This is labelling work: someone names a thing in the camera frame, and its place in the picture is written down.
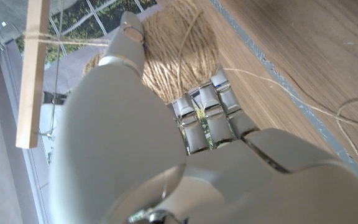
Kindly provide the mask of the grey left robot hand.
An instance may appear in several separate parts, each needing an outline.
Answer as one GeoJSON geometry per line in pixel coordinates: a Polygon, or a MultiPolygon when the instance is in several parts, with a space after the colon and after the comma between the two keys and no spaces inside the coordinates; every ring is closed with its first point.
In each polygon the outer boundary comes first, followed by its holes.
{"type": "Polygon", "coordinates": [[[50,171],[55,223],[358,223],[358,175],[279,129],[259,129],[223,72],[201,89],[211,137],[187,100],[144,86],[144,30],[122,15],[99,65],[64,106],[50,171]]]}

